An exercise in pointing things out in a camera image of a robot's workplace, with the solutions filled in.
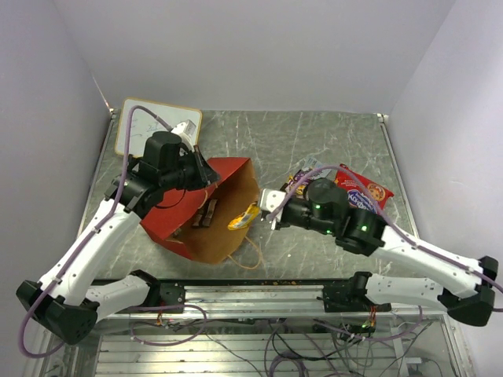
red bag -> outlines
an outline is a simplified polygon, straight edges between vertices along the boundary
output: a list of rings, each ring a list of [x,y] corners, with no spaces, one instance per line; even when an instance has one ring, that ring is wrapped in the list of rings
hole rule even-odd
[[[360,174],[355,173],[343,163],[340,164],[340,167],[348,169],[354,175],[356,175],[356,177],[360,181],[362,181],[363,185],[370,191],[370,195],[372,195],[372,197],[378,202],[381,209],[384,209],[384,205],[389,198],[395,196],[395,194],[387,188],[378,185],[376,182],[371,181]],[[376,213],[376,208],[373,206],[370,199],[363,193],[360,187],[349,175],[338,170],[336,174],[336,184],[337,186],[347,191],[347,198],[351,206],[363,208],[364,210],[369,210]]]

